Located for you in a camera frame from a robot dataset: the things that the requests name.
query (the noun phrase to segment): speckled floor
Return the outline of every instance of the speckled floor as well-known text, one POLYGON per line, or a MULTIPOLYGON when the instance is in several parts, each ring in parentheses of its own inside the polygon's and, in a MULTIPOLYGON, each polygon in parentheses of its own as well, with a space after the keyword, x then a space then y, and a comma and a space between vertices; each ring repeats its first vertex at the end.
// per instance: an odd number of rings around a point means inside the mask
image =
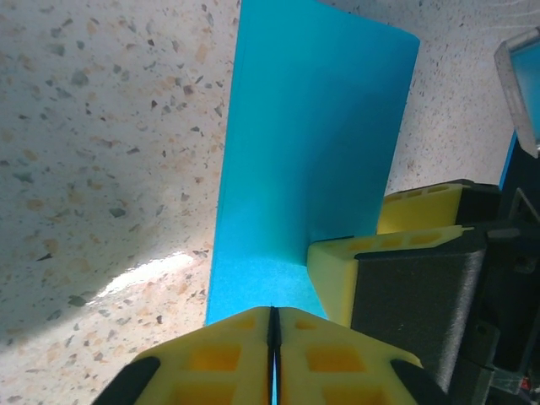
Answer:
MULTIPOLYGON (((0 4, 0 403, 88 403, 203 324, 240 2, 0 4)), ((338 6, 423 40, 389 191, 498 182, 493 53, 540 5, 338 6)))

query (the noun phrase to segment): blue paper sheet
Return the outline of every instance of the blue paper sheet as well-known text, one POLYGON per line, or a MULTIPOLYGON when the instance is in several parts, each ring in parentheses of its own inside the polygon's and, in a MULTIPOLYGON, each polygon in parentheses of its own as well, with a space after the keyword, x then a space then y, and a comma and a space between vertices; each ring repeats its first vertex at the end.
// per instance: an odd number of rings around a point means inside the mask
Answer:
POLYGON ((207 323, 324 316, 307 246, 375 231, 418 47, 311 0, 242 2, 207 323))
POLYGON ((512 154, 514 153, 514 148, 520 147, 519 142, 517 142, 517 133, 514 132, 512 135, 512 140, 510 141, 510 147, 508 148, 508 152, 506 153, 506 160, 505 165, 503 166, 503 171, 500 174, 500 180, 499 180, 499 189, 502 190, 503 186, 505 185, 505 179, 506 179, 506 173, 508 172, 508 167, 510 166, 510 161, 512 159, 512 154))

